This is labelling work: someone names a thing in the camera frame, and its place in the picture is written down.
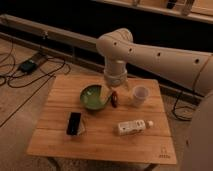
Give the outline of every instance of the black phone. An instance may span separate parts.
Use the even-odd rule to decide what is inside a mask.
[[[81,113],[71,112],[68,127],[67,127],[68,135],[78,134],[78,127],[79,127],[80,121],[81,121]]]

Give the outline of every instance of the table leg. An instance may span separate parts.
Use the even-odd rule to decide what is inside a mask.
[[[149,164],[144,171],[152,171],[154,168],[157,167],[157,164]]]
[[[50,162],[51,165],[53,165],[55,167],[56,171],[61,170],[58,162],[53,157],[46,157],[46,159]]]

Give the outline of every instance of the paper cup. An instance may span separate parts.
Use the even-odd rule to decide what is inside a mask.
[[[148,98],[149,90],[142,85],[135,86],[132,91],[132,96],[132,105],[139,107]]]

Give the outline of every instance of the bowl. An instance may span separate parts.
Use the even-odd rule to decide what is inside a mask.
[[[101,110],[108,103],[110,97],[105,103],[100,100],[101,85],[90,85],[82,90],[80,101],[86,109]]]

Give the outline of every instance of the wooden table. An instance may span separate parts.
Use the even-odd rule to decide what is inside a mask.
[[[27,153],[37,156],[66,157],[122,162],[176,164],[176,155],[164,106],[156,80],[128,78],[130,89],[142,84],[150,90],[140,108],[131,106],[131,91],[116,89],[118,107],[107,104],[89,112],[80,103],[80,92],[92,84],[102,84],[100,76],[57,76],[44,106]],[[70,112],[81,112],[86,132],[66,135]],[[135,119],[152,120],[154,126],[142,133],[118,136],[117,123]]]

